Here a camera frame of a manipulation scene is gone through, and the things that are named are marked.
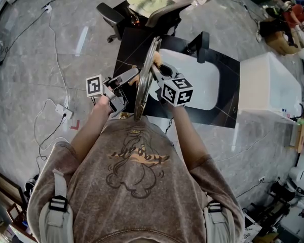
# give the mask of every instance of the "electrical outlet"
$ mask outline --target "electrical outlet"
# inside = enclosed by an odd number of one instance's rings
[[[73,112],[70,111],[68,108],[65,108],[64,106],[57,104],[55,111],[57,113],[59,113],[61,116],[63,116],[64,114],[66,114],[66,119],[71,119],[73,116]]]

